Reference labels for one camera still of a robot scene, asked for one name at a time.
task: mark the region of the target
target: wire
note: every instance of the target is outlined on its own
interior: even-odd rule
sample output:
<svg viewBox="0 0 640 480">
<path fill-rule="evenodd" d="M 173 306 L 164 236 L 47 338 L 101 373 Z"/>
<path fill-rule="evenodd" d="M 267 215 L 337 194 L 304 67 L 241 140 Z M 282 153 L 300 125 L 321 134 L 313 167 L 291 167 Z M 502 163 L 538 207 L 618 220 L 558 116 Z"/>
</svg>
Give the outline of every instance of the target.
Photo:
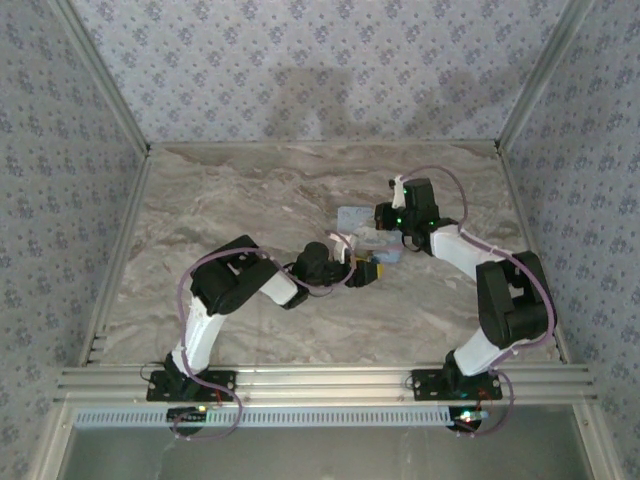
<svg viewBox="0 0 640 480">
<path fill-rule="evenodd" d="M 516 401 L 516 397 L 515 397 L 515 393 L 513 391 L 513 383 L 511 383 L 511 379 L 507 376 L 506 373 L 504 373 L 501 370 L 496 370 L 496 369 L 492 368 L 492 369 L 489 370 L 489 372 L 490 373 L 495 373 L 499 377 L 502 377 L 504 379 L 505 383 L 507 384 L 507 388 L 509 389 L 509 405 L 507 406 L 507 413 L 504 414 L 504 416 L 498 421 L 498 423 L 496 423 L 493 427 L 491 427 L 488 430 L 484 430 L 482 432 L 473 432 L 473 431 L 471 431 L 469 433 L 458 432 L 461 435 L 464 435 L 464 436 L 467 436 L 467 437 L 471 437 L 471 438 L 475 438 L 475 437 L 484 437 L 486 435 L 491 435 L 492 433 L 499 432 L 507 424 L 507 422 L 509 421 L 509 418 L 511 417 L 511 414 L 513 413 L 513 405 L 514 405 L 514 403 Z M 460 427 L 464 427 L 464 428 L 467 428 L 468 430 L 472 430 L 464 422 L 454 421 L 454 423 L 456 425 L 460 426 Z"/>
<path fill-rule="evenodd" d="M 511 262 L 513 265 L 515 265 L 516 268 L 518 268 L 522 273 L 525 274 L 525 276 L 529 279 L 533 287 L 540 294 L 540 297 L 542 297 L 542 302 L 544 303 L 544 307 L 547 312 L 547 320 L 548 320 L 547 330 L 545 334 L 538 340 L 531 343 L 524 344 L 524 345 L 518 345 L 517 348 L 518 349 L 534 348 L 547 342 L 549 338 L 551 338 L 551 336 L 553 335 L 553 329 L 555 327 L 555 314 L 553 312 L 553 304 L 551 302 L 551 297 L 542 286 L 542 283 L 540 282 L 540 280 L 536 278 L 534 273 L 531 270 L 529 270 L 529 268 L 527 268 L 525 264 L 523 264 L 520 260 L 515 258 L 510 253 L 507 253 L 499 248 L 480 242 L 479 240 L 468 235 L 467 232 L 463 230 L 462 226 L 464 225 L 464 223 L 467 221 L 467 218 L 469 217 L 469 202 L 467 201 L 467 195 L 464 191 L 464 187 L 462 186 L 462 183 L 460 183 L 460 180 L 458 180 L 458 178 L 455 176 L 455 174 L 451 170 L 449 170 L 448 168 L 442 167 L 440 165 L 424 165 L 422 167 L 416 168 L 410 171 L 409 173 L 403 175 L 402 177 L 400 177 L 400 181 L 406 181 L 412 178 L 416 173 L 421 172 L 422 170 L 427 170 L 427 169 L 440 170 L 446 173 L 449 177 L 451 177 L 453 182 L 458 187 L 458 191 L 460 192 L 460 197 L 462 198 L 462 208 L 463 208 L 462 219 L 458 223 L 458 233 L 460 234 L 460 237 L 463 238 L 468 243 L 470 243 L 471 245 L 473 245 L 474 247 L 479 248 L 480 250 L 496 255 L 500 258 L 504 258 L 505 260 Z M 509 349 L 502 356 L 494 360 L 494 362 L 491 365 L 495 367 L 500 363 L 502 363 L 507 358 L 509 358 L 510 356 L 514 355 L 515 353 L 516 351 L 514 351 L 513 349 Z"/>
<path fill-rule="evenodd" d="M 332 230 L 328 230 L 326 233 L 336 235 L 346 245 L 347 249 L 350 252 L 352 252 L 351 244 L 343 235 L 341 235 L 338 232 L 334 232 Z M 184 418 L 183 415 L 179 415 L 174 419 L 173 426 L 171 428 L 176 438 L 181 438 L 183 440 L 196 441 L 196 442 L 219 440 L 233 433 L 235 429 L 238 428 L 238 425 L 240 424 L 240 421 L 242 419 L 242 412 L 244 407 L 242 405 L 242 400 L 240 400 L 240 397 L 236 394 L 236 392 L 234 392 L 233 390 L 225 386 L 202 380 L 201 378 L 196 376 L 196 374 L 191 369 L 191 366 L 189 365 L 189 358 L 187 357 L 187 316 L 185 314 L 184 305 L 182 303 L 182 292 L 184 291 L 184 286 L 187 283 L 187 280 L 191 277 L 191 273 L 194 272 L 197 268 L 213 260 L 217 260 L 219 258 L 224 258 L 231 255 L 240 255 L 243 253 L 255 253 L 256 255 L 263 255 L 266 258 L 269 258 L 271 261 L 273 261 L 273 263 L 278 267 L 278 269 L 281 272 L 286 274 L 291 280 L 293 280 L 298 285 L 301 285 L 309 289 L 317 289 L 317 287 L 313 285 L 309 285 L 297 279 L 293 275 L 291 275 L 290 272 L 288 272 L 282 265 L 280 265 L 280 263 L 278 263 L 273 257 L 271 257 L 265 250 L 262 250 L 261 248 L 250 248 L 250 247 L 232 248 L 229 250 L 225 250 L 223 252 L 214 252 L 209 255 L 205 255 L 204 257 L 199 259 L 182 274 L 182 277 L 180 277 L 180 281 L 178 282 L 178 288 L 176 292 L 176 302 L 178 305 L 178 318 L 180 319 L 180 347 L 181 347 L 180 356 L 181 356 L 186 374 L 191 380 L 193 380 L 195 383 L 199 385 L 202 385 L 203 387 L 210 388 L 210 389 L 216 390 L 217 392 L 222 392 L 229 395 L 232 398 L 232 400 L 238 405 L 238 413 L 236 415 L 235 420 L 231 424 L 231 426 L 226 430 L 224 430 L 223 432 L 218 434 L 213 434 L 213 435 L 199 435 L 197 437 L 192 437 L 190 435 L 182 435 L 180 432 L 178 432 L 178 424 L 182 422 Z M 355 255 L 351 255 L 351 269 L 349 270 L 349 273 L 345 276 L 345 278 L 335 283 L 334 285 L 331 285 L 330 287 L 333 287 L 336 285 L 344 285 L 351 278 L 351 276 L 353 276 L 355 270 L 356 270 Z"/>
</svg>

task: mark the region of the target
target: enclosure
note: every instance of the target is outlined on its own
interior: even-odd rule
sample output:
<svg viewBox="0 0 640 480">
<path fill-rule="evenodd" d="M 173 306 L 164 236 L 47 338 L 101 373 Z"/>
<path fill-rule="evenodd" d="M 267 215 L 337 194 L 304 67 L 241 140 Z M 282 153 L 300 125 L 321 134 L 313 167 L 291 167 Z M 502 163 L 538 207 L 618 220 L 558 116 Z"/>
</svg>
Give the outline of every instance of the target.
<svg viewBox="0 0 640 480">
<path fill-rule="evenodd" d="M 2 471 L 636 478 L 639 15 L 579 0 L 5 2 Z M 174 440 L 167 409 L 185 402 L 148 402 L 144 378 L 179 341 L 185 270 L 245 234 L 281 264 L 333 248 L 346 207 L 373 212 L 425 165 L 464 188 L 423 172 L 441 216 L 466 218 L 466 202 L 471 234 L 538 253 L 550 284 L 553 341 L 501 367 L 505 428 L 458 438 L 450 408 L 469 402 L 407 387 L 478 329 L 478 295 L 400 244 L 366 287 L 291 310 L 255 295 L 231 314 L 210 364 L 236 372 L 240 429 Z M 501 383 L 484 428 L 510 411 Z M 207 408 L 212 431 L 237 412 Z"/>
</svg>

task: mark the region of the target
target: floor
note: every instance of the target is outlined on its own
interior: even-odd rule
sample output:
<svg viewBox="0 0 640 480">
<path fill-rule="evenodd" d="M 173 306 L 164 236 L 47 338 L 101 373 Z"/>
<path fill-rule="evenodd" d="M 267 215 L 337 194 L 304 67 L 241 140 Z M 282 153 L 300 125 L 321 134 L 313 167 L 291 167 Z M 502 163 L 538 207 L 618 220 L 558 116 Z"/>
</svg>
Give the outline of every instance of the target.
<svg viewBox="0 0 640 480">
<path fill-rule="evenodd" d="M 524 249 L 493 154 L 424 143 L 211 146 L 152 149 L 149 161 L 128 263 L 107 321 L 104 365 L 162 360 L 175 346 L 175 285 L 201 256 L 250 234 L 282 263 L 292 261 L 307 242 L 322 241 L 324 229 L 335 228 L 338 207 L 390 200 L 388 179 L 421 165 L 446 165 L 459 176 L 469 197 L 470 231 Z M 440 172 L 427 175 L 441 215 L 459 218 L 452 182 Z M 449 264 L 405 250 L 400 263 L 388 265 L 366 288 L 337 288 L 291 311 L 267 297 L 252 298 L 226 321 L 211 362 L 439 362 L 477 328 L 475 283 Z M 556 358 L 552 345 L 518 357 Z"/>
</svg>

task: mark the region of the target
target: light blue object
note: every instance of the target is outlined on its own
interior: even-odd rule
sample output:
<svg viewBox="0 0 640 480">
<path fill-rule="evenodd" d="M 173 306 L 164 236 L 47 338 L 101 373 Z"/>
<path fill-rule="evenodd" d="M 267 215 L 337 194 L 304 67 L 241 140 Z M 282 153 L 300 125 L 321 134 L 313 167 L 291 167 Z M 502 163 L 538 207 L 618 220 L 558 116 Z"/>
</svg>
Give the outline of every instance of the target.
<svg viewBox="0 0 640 480">
<path fill-rule="evenodd" d="M 402 233 L 375 230 L 373 213 L 372 207 L 338 208 L 338 232 L 357 235 L 358 244 L 371 250 L 379 263 L 398 263 L 403 248 Z"/>
</svg>

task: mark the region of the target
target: patterned wallpaper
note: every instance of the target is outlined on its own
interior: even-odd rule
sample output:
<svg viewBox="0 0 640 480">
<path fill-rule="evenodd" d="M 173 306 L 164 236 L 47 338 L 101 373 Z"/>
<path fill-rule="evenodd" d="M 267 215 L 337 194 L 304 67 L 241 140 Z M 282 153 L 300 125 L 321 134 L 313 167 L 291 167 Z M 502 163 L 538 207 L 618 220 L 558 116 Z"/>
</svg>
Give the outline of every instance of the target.
<svg viewBox="0 0 640 480">
<path fill-rule="evenodd" d="M 640 5 L 599 0 L 510 152 L 568 342 L 640 478 Z"/>
<path fill-rule="evenodd" d="M 566 0 L 74 0 L 147 141 L 496 138 Z"/>
<path fill-rule="evenodd" d="M 0 1 L 0 478 L 77 361 L 137 167 L 46 0 Z"/>
</svg>

